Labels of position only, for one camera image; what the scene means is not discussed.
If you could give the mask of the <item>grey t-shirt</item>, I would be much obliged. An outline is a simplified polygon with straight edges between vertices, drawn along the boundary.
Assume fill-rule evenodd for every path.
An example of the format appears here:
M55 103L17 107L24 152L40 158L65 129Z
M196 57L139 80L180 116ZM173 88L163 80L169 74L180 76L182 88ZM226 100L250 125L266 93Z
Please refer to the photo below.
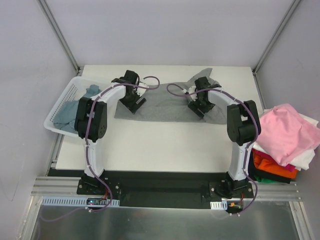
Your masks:
M197 116L189 107L190 97L177 97L167 91L167 84L161 84L159 88L147 91L144 95L146 102L131 113L122 103L118 103L114 117L122 120L140 122L181 122L181 123L208 123L225 125L227 118L218 106L214 106L204 114Z

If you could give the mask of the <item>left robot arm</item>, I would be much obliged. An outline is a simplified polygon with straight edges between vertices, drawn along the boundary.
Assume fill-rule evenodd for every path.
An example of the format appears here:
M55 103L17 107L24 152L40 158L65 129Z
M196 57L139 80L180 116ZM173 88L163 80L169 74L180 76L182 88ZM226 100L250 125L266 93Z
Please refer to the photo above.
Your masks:
M99 177L104 172L104 165L99 156L98 145L108 129L109 107L121 102L132 114L147 101L138 93L139 87L145 91L147 86L140 85L139 75L127 70L124 76L115 78L111 84L92 97L82 97L78 102L74 128L84 141L84 174L92 178L88 188L96 195L103 193L106 182Z

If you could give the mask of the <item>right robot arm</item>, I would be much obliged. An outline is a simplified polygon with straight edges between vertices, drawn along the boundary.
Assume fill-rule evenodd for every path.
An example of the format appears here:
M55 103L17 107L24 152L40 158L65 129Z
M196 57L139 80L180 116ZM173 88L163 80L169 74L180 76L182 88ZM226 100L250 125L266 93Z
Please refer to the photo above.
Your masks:
M191 97L188 108L203 118L214 107L219 107L226 117L227 135L232 141L232 154L228 176L232 181L225 184L225 193L232 198L243 191L239 181L247 178L250 151L261 133L256 103L241 101L230 95L218 84L210 84L206 77L195 80L186 95Z

